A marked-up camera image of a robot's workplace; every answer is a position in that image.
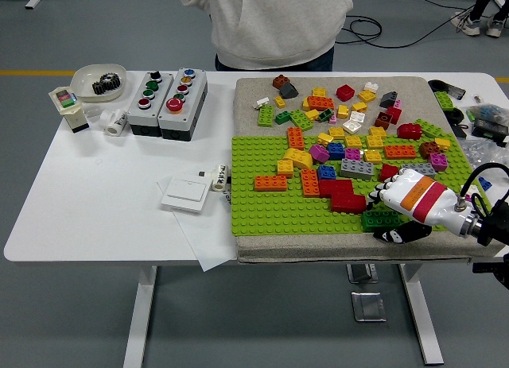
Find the white table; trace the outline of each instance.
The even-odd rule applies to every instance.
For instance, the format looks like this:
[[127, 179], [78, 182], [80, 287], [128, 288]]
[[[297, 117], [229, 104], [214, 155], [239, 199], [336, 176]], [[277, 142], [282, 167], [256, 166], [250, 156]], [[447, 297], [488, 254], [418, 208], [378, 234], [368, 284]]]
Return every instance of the white table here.
[[[128, 72], [122, 95], [111, 103], [88, 104], [88, 112], [127, 109], [144, 75], [145, 72]], [[459, 107], [472, 105], [472, 96], [481, 95], [487, 102], [509, 108], [509, 101], [496, 81], [485, 74], [327, 74], [404, 75], [440, 79], [464, 88], [468, 93], [462, 101], [455, 102]], [[161, 193], [156, 181], [174, 171], [196, 173], [197, 165], [200, 170], [211, 170], [217, 164], [231, 164], [235, 83], [239, 78], [253, 76], [274, 77], [274, 73], [208, 73], [208, 95], [191, 142], [135, 137], [129, 129], [122, 136], [111, 138], [99, 129], [98, 117], [90, 120], [91, 129], [73, 134], [63, 121], [6, 243], [6, 258], [18, 264], [80, 262], [140, 266], [125, 367], [142, 364], [156, 266], [196, 263], [177, 221], [171, 213], [160, 209]], [[287, 73], [287, 76], [324, 74]], [[494, 202], [504, 191], [494, 187], [487, 196]], [[420, 282], [415, 269], [408, 267], [402, 267], [407, 291], [410, 288], [415, 292], [418, 302], [414, 305], [427, 313], [421, 328], [418, 326], [425, 361], [428, 351], [427, 363], [441, 363]]]

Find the white bowl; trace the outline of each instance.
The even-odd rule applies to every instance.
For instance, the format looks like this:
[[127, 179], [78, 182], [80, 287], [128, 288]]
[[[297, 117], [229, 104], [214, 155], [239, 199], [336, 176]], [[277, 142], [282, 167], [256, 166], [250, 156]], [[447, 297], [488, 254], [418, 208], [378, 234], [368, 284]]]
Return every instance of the white bowl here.
[[[97, 95], [92, 89], [94, 82], [104, 74], [114, 72], [120, 78], [120, 87], [104, 94]], [[117, 99], [126, 85], [126, 69], [119, 64], [91, 64], [75, 72], [71, 80], [71, 88], [76, 96], [86, 103], [109, 102]]]

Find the jeans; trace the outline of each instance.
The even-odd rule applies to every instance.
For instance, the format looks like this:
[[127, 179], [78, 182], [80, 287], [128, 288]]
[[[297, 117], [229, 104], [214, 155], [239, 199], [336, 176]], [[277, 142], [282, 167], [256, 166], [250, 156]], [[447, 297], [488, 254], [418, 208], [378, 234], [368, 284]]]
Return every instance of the jeans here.
[[[296, 64], [285, 68], [267, 68], [256, 70], [257, 72], [331, 72], [332, 62], [334, 61], [334, 48], [332, 47], [325, 54], [306, 62], [305, 64]], [[216, 70], [218, 72], [245, 72], [240, 68], [230, 68], [222, 64], [216, 54]]]

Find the yellow floor line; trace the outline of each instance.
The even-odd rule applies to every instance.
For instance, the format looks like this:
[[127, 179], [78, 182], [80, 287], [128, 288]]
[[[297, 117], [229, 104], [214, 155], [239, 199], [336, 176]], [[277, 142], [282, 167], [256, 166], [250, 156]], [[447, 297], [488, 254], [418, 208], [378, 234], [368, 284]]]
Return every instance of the yellow floor line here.
[[73, 76], [69, 70], [0, 70], [0, 76]]

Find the gray floor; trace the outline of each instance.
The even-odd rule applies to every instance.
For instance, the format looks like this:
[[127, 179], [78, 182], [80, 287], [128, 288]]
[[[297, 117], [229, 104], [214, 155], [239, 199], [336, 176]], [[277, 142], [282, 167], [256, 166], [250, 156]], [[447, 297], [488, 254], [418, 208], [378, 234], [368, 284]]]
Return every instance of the gray floor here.
[[[474, 0], [433, 0], [468, 7]], [[178, 0], [0, 0], [0, 70], [76, 70], [116, 63], [129, 70], [213, 70], [210, 22]], [[351, 14], [383, 25], [379, 45], [404, 45], [454, 11], [422, 0], [354, 0]], [[495, 12], [495, 5], [486, 14]], [[372, 31], [373, 28], [359, 26]], [[340, 41], [353, 39], [341, 33]], [[417, 45], [337, 45], [335, 69], [486, 72], [509, 77], [509, 30], [466, 37], [447, 24]], [[0, 76], [0, 239], [21, 210], [60, 122], [48, 92], [68, 77]], [[501, 85], [506, 94], [507, 84]], [[160, 269], [146, 367], [423, 366], [397, 269], [381, 283], [350, 285], [343, 265]], [[0, 260], [0, 365], [119, 367], [137, 271], [125, 267], [16, 266]], [[499, 367], [509, 360], [509, 292], [471, 266], [426, 266], [422, 280], [447, 367]], [[358, 324], [349, 295], [383, 294], [388, 322]]]

